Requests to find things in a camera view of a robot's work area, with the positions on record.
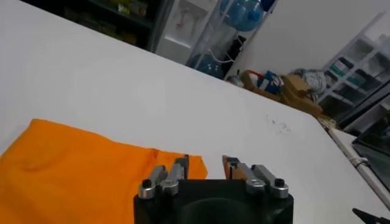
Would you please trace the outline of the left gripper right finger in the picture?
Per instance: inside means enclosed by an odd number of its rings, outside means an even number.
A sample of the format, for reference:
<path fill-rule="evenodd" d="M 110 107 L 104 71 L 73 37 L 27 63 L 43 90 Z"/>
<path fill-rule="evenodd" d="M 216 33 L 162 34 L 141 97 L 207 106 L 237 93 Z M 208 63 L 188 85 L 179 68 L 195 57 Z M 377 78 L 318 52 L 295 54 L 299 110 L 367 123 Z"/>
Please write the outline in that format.
<path fill-rule="evenodd" d="M 277 178 L 264 165 L 249 167 L 238 158 L 227 155 L 222 156 L 222 164 L 226 179 L 243 180 L 250 195 L 267 193 L 276 199 L 289 197 L 289 186 L 284 179 Z"/>

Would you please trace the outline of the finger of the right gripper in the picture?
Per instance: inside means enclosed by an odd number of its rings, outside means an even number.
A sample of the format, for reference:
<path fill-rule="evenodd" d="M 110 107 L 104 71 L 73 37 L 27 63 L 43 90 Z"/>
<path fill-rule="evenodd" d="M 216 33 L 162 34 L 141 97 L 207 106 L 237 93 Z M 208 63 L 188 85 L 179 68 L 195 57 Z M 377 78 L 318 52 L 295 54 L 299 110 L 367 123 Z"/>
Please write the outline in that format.
<path fill-rule="evenodd" d="M 384 217 L 377 217 L 366 213 L 360 209 L 353 208 L 352 212 L 358 216 L 365 224 L 389 224 L 390 220 Z"/>

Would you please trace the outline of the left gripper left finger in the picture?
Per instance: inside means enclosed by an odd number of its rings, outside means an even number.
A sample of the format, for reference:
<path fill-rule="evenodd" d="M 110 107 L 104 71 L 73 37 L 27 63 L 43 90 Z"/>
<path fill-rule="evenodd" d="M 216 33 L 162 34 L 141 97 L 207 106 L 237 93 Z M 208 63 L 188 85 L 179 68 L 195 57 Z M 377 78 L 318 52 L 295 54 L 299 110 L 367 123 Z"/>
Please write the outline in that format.
<path fill-rule="evenodd" d="M 154 198 L 158 191 L 175 196 L 179 192 L 179 181 L 188 178 L 189 155 L 177 158 L 166 170 L 164 165 L 156 166 L 147 179 L 144 179 L 138 189 L 138 197 L 144 200 Z"/>

